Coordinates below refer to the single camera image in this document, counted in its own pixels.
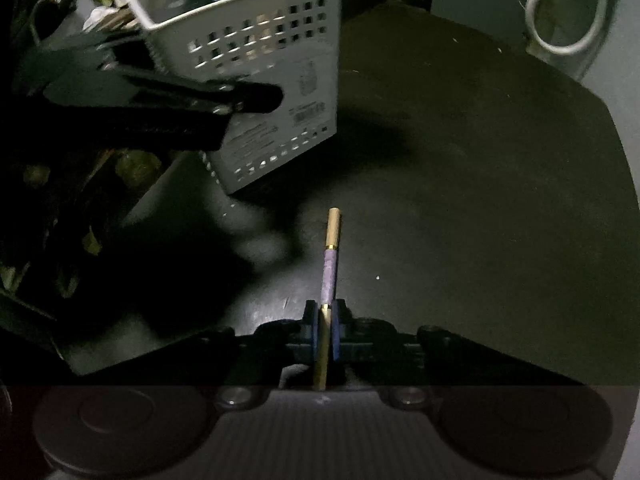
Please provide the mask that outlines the white perforated utensil basket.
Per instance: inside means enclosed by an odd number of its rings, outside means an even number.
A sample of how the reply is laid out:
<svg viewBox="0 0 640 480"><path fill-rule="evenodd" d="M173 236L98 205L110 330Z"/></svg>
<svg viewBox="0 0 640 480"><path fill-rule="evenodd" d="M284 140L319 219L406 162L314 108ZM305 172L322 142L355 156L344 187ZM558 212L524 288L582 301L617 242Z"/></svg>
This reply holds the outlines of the white perforated utensil basket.
<svg viewBox="0 0 640 480"><path fill-rule="evenodd" d="M161 22L157 0L124 1L162 72L282 89L276 110L235 115L207 155L227 193L334 135L341 0L218 0Z"/></svg>

